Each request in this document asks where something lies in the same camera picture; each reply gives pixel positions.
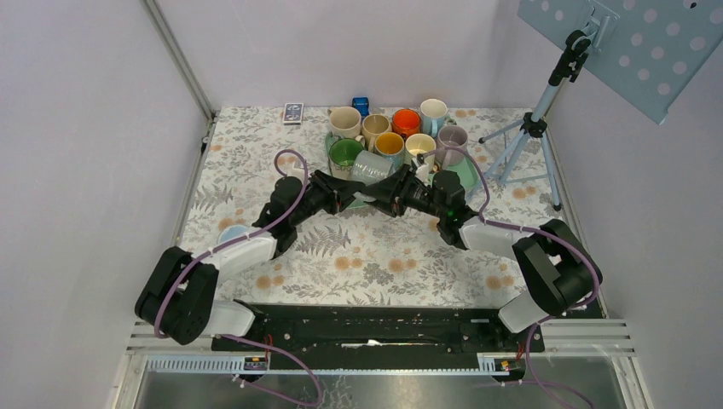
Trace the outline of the grey mug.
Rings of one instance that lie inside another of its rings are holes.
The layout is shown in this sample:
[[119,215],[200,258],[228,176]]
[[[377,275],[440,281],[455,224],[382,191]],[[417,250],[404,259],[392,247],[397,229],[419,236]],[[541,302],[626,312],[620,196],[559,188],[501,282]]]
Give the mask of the grey mug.
[[393,163],[387,158],[368,151],[356,156],[350,172],[350,180],[372,185],[388,177],[393,170]]

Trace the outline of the beige cartoon print mug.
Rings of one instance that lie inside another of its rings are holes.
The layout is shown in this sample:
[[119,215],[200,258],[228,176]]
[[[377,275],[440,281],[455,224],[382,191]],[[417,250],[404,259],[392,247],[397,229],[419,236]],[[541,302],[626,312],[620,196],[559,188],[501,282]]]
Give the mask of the beige cartoon print mug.
[[349,180],[357,156],[365,150],[357,139],[341,138],[332,143],[327,152],[327,162],[331,176]]

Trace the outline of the blue butterfly mug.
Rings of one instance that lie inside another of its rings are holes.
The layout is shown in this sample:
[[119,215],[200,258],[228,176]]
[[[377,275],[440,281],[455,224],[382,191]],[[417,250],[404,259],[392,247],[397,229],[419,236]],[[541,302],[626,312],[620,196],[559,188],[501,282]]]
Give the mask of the blue butterfly mug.
[[394,132],[379,135],[374,144],[373,152],[392,163],[392,171],[396,172],[404,160],[404,140]]

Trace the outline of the cream yellow mug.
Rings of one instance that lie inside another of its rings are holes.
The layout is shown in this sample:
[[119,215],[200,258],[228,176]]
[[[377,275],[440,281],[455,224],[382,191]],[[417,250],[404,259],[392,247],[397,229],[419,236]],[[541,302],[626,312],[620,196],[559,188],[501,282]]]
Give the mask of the cream yellow mug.
[[410,135],[405,140],[403,163],[408,165],[417,164],[419,154],[427,154],[436,149],[436,141],[431,136],[423,133]]

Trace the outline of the beige seahorse print mug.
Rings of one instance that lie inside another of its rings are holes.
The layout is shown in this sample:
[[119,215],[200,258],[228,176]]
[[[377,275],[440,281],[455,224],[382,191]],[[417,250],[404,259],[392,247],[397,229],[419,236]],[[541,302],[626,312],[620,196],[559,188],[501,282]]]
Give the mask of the beige seahorse print mug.
[[331,107],[328,109],[328,118],[334,136],[355,139],[362,133],[362,116],[354,107]]

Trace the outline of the round beige glazed mug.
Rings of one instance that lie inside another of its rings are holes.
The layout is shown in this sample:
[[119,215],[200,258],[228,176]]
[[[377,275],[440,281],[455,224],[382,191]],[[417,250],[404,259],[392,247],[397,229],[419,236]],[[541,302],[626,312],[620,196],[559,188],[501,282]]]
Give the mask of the round beige glazed mug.
[[366,148],[374,150],[374,144],[380,135],[390,132],[390,120],[383,114],[369,114],[361,122],[361,134],[364,136]]

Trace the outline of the orange mug with black handle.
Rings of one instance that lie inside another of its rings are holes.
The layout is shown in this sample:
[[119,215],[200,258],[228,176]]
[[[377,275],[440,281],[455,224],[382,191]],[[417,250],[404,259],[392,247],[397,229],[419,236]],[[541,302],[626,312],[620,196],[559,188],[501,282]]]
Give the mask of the orange mug with black handle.
[[408,108],[396,111],[391,117],[392,131],[406,140],[409,136],[418,134],[422,120],[420,115]]

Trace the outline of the lilac mug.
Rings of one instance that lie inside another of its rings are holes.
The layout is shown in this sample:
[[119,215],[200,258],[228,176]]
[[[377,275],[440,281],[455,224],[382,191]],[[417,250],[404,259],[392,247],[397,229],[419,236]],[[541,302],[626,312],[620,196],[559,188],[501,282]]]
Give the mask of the lilac mug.
[[458,125],[445,125],[437,134],[436,161],[442,170],[462,163],[466,156],[467,132]]

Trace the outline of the light blue faceted mug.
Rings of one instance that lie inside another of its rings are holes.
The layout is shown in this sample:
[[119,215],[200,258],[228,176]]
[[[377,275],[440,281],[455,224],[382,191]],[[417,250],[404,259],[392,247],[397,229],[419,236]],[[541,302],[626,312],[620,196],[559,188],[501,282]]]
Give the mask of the light blue faceted mug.
[[457,124],[456,120],[450,116],[447,104],[435,98],[427,99],[420,104],[419,115],[421,132],[432,138],[437,138],[442,127]]

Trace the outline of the pale blue ribbed mug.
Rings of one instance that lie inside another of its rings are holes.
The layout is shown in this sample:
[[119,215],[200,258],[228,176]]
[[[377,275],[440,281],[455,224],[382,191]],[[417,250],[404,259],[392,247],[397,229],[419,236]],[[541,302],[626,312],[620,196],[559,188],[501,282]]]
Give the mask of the pale blue ribbed mug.
[[245,236],[249,227],[243,224],[235,224],[225,228],[218,236],[218,244],[228,242],[241,236]]

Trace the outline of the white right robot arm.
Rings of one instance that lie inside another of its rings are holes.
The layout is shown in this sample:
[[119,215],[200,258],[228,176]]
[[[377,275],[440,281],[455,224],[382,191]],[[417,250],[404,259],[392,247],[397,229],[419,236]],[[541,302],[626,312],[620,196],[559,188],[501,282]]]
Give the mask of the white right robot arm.
[[552,219],[532,228],[487,219],[467,205],[466,191],[453,171],[440,171],[425,185],[404,165],[364,187],[361,195],[388,216],[414,209],[436,217],[437,231],[448,245],[487,251],[518,264],[526,289],[499,310],[499,321],[489,328],[489,340],[497,349],[513,349],[533,324],[586,305],[599,292],[602,274],[565,222]]

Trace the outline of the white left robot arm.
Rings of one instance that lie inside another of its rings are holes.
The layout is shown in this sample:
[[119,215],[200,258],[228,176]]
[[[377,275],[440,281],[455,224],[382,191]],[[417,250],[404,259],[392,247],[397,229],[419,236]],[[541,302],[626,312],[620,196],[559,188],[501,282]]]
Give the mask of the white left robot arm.
[[298,225],[320,211],[345,210],[364,186],[320,170],[308,181],[282,177],[259,218],[238,237],[200,256],[178,246],[165,250],[136,301],[136,316],[180,345],[202,335],[230,335],[241,348],[256,349],[263,325],[243,302],[218,300],[217,284],[282,255],[296,240]]

